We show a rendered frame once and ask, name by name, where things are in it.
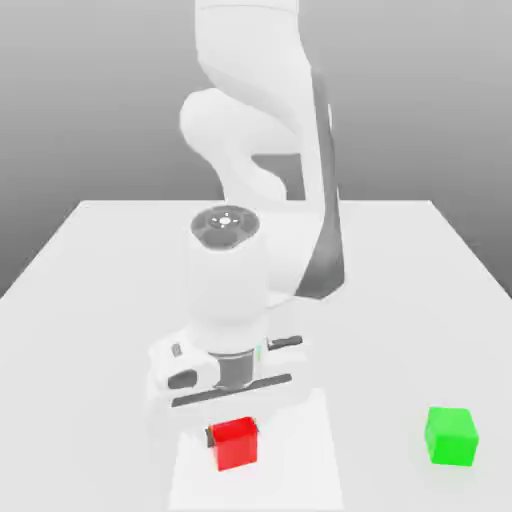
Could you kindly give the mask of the small red cube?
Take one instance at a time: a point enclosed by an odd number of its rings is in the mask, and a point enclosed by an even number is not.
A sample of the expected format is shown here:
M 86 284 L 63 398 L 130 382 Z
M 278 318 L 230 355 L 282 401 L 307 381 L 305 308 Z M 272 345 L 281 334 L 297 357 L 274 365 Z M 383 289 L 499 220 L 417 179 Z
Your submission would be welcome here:
M 214 424 L 208 434 L 219 472 L 257 461 L 259 430 L 252 417 Z

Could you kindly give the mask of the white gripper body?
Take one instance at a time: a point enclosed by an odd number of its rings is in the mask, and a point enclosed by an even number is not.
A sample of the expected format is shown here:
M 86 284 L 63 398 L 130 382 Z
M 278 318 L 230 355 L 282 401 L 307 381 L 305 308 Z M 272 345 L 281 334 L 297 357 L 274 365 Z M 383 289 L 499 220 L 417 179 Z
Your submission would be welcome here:
M 200 436 L 211 425 L 251 417 L 261 427 L 306 400 L 312 382 L 302 371 L 271 373 L 244 387 L 202 382 L 194 370 L 152 371 L 147 381 L 146 429 L 151 436 Z

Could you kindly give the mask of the small green cube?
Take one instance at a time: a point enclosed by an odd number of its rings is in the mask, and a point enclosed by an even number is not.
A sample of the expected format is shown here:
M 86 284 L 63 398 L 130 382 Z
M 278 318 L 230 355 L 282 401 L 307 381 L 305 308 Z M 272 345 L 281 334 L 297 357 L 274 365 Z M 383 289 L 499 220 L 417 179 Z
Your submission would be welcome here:
M 468 409 L 430 407 L 424 438 L 432 464 L 457 467 L 473 465 L 479 434 Z

